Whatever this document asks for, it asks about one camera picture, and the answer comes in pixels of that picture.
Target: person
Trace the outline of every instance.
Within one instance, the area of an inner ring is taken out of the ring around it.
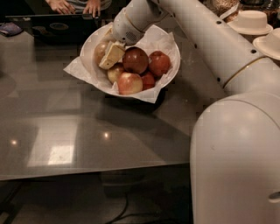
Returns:
[[[99,17],[101,11],[106,10],[112,0],[45,0],[51,9],[59,14],[92,14]]]

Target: white bowl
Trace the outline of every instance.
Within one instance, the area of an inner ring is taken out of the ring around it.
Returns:
[[[265,35],[273,30],[267,15],[258,10],[241,10],[234,21],[227,23],[235,31],[246,35]]]
[[[144,90],[137,94],[120,95],[118,94],[117,85],[112,86],[106,71],[100,69],[94,63],[94,50],[100,43],[105,33],[110,29],[112,23],[103,26],[102,28],[91,34],[80,52],[80,60],[83,66],[91,75],[90,83],[102,92],[122,98],[137,98],[146,102],[155,102],[161,88],[167,86],[176,76],[180,66],[180,52],[171,33],[167,33],[158,26],[151,26],[145,33],[144,37],[136,44],[142,48],[148,55],[153,51],[160,50],[167,54],[171,59],[171,68],[167,74],[164,74],[160,80],[156,82],[154,88]]]
[[[274,29],[264,37],[255,38],[254,47],[274,60],[280,60],[280,28]]]

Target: white plate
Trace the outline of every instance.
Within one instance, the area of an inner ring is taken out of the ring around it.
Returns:
[[[100,69],[94,63],[95,47],[100,43],[105,33],[111,28],[112,23],[103,26],[88,37],[80,52],[80,60],[83,66],[90,73],[90,83],[102,92],[123,98],[137,98],[146,102],[155,102],[161,88],[168,85],[176,76],[180,66],[180,52],[174,41],[172,33],[167,33],[158,26],[151,26],[145,33],[144,37],[136,44],[142,48],[148,55],[160,50],[167,54],[171,59],[171,68],[167,74],[164,74],[157,81],[154,88],[144,90],[137,94],[120,95],[118,94],[116,84],[112,86],[105,70]]]

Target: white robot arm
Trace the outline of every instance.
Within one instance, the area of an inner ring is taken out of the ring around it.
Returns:
[[[228,94],[192,133],[194,223],[280,223],[280,68],[198,0],[132,0],[113,35],[134,45],[168,14]]]

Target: gray table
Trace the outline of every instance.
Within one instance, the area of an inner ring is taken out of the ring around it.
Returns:
[[[179,27],[181,68],[156,104],[115,98],[63,71],[80,45],[0,36],[0,180],[189,162],[193,126],[224,93]]]

